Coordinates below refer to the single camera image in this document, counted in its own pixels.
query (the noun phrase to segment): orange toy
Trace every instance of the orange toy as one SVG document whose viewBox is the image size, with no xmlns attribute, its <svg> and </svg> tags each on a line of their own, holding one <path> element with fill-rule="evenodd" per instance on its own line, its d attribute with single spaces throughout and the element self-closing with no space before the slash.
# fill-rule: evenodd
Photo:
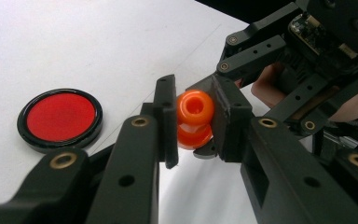
<svg viewBox="0 0 358 224">
<path fill-rule="evenodd" d="M 211 122 L 213 101 L 203 91 L 186 91 L 177 99 L 178 145 L 185 149 L 196 149 L 209 142 L 212 137 Z"/>
</svg>

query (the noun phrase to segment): white surface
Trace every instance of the white surface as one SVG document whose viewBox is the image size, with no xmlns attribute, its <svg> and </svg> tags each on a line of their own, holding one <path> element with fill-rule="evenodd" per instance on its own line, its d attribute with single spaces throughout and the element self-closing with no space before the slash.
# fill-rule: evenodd
<svg viewBox="0 0 358 224">
<path fill-rule="evenodd" d="M 151 102 L 159 77 L 175 73 L 183 92 L 215 70 L 226 36 L 244 27 L 189 0 L 1 0 L 0 203 L 43 156 L 16 126 L 36 95 L 74 88 L 99 100 L 104 126 L 86 149 L 93 154 L 116 141 L 120 124 L 142 102 Z M 253 103 L 255 113 L 265 110 Z M 255 223 L 238 164 L 201 161 L 180 149 L 177 167 L 160 167 L 160 223 Z"/>
</svg>

